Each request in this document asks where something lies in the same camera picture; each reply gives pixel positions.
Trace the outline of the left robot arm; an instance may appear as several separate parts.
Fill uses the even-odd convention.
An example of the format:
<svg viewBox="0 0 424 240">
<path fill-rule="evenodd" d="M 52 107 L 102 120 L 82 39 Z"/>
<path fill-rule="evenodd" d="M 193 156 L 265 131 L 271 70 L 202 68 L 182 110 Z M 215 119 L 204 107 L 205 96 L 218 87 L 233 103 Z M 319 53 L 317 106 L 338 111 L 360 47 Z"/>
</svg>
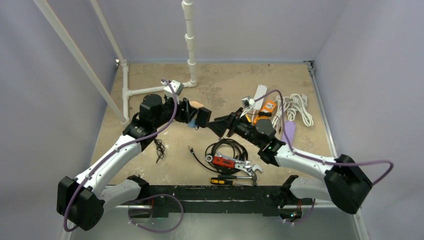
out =
<svg viewBox="0 0 424 240">
<path fill-rule="evenodd" d="M 76 177 L 65 176 L 57 187 L 56 210 L 63 216 L 63 229 L 93 228 L 106 210 L 102 196 L 110 180 L 145 150 L 173 121 L 189 124 L 200 110 L 187 98 L 178 100 L 158 94 L 145 96 L 115 144 L 92 166 Z"/>
</svg>

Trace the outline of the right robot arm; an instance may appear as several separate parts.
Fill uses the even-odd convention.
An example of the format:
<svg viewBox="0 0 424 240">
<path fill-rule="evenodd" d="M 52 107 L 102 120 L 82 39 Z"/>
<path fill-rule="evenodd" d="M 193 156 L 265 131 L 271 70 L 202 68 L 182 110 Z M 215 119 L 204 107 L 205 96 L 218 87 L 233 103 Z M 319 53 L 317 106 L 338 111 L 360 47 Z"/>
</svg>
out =
<svg viewBox="0 0 424 240">
<path fill-rule="evenodd" d="M 258 155 L 266 164 L 309 175 L 310 179 L 292 175 L 282 185 L 280 196 L 288 204 L 305 198 L 330 201 L 354 215 L 373 187 L 350 156 L 325 157 L 296 149 L 276 137 L 269 119 L 252 124 L 238 111 L 217 117 L 205 126 L 219 137 L 236 134 L 247 140 L 258 147 Z"/>
</svg>

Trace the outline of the purple power strip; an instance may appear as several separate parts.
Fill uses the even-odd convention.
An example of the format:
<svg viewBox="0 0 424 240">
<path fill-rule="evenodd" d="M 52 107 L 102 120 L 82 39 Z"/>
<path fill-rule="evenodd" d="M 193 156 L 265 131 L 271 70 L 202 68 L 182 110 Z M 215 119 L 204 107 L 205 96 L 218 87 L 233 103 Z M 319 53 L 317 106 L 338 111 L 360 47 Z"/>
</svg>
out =
<svg viewBox="0 0 424 240">
<path fill-rule="evenodd" d="M 293 121 L 284 122 L 284 132 L 281 135 L 283 142 L 290 142 L 291 144 L 294 142 L 296 126 L 296 123 Z"/>
</svg>

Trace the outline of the black power adapter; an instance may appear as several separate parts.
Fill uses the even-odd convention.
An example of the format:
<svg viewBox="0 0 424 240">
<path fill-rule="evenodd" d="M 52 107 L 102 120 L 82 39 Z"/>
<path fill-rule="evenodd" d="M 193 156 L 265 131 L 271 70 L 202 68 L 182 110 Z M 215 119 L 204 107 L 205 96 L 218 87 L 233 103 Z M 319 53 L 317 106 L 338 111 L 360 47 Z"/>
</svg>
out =
<svg viewBox="0 0 424 240">
<path fill-rule="evenodd" d="M 200 107 L 197 111 L 195 125 L 199 128 L 206 128 L 210 121 L 212 111 L 205 107 Z"/>
</svg>

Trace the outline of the blue plug adapter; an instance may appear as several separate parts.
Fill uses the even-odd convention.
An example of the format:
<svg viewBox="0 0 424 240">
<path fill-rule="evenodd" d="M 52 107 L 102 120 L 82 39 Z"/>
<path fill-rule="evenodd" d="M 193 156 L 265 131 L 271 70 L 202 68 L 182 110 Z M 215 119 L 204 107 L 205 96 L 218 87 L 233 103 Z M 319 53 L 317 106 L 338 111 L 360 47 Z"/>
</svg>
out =
<svg viewBox="0 0 424 240">
<path fill-rule="evenodd" d="M 198 126 L 197 126 L 197 124 L 196 124 L 196 119 L 192 119 L 188 124 L 187 124 L 187 126 L 189 127 L 189 128 L 192 128 L 192 129 L 196 129 Z"/>
</svg>

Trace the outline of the wooden cube adapter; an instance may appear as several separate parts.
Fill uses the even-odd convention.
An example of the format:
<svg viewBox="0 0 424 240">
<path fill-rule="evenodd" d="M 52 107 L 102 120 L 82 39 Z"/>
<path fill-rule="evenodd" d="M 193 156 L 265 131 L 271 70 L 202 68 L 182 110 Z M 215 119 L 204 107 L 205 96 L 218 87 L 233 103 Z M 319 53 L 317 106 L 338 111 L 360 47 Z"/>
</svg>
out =
<svg viewBox="0 0 424 240">
<path fill-rule="evenodd" d="M 200 109 L 200 108 L 204 107 L 204 105 L 202 103 L 197 102 L 197 101 L 190 101 L 190 105 L 195 109 Z"/>
</svg>

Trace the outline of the orange power strip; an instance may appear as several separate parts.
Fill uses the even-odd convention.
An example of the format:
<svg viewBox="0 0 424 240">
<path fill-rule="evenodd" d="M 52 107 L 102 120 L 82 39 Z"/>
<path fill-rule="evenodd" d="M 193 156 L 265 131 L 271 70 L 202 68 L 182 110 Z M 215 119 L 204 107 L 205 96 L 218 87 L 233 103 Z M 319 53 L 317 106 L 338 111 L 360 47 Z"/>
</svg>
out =
<svg viewBox="0 0 424 240">
<path fill-rule="evenodd" d="M 261 119 L 269 119 L 274 112 L 274 109 L 276 108 L 277 104 L 274 101 L 268 100 L 260 109 L 258 113 L 254 113 L 254 119 L 252 121 L 252 124 L 255 125 L 257 121 Z"/>
</svg>

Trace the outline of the white power strip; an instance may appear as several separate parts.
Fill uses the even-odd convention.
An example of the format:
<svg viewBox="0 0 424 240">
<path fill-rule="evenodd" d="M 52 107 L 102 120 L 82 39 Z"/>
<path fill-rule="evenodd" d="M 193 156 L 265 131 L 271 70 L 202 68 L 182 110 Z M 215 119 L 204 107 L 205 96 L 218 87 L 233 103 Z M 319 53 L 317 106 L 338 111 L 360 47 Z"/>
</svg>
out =
<svg viewBox="0 0 424 240">
<path fill-rule="evenodd" d="M 267 93 L 267 91 L 268 91 L 268 87 L 266 85 L 259 84 L 257 86 L 256 92 L 255 92 L 255 95 L 254 95 L 254 99 L 256 100 L 260 97 L 263 97 Z M 264 98 L 256 101 L 253 109 L 255 111 L 260 111 L 262 109 L 263 102 L 264 102 Z"/>
</svg>

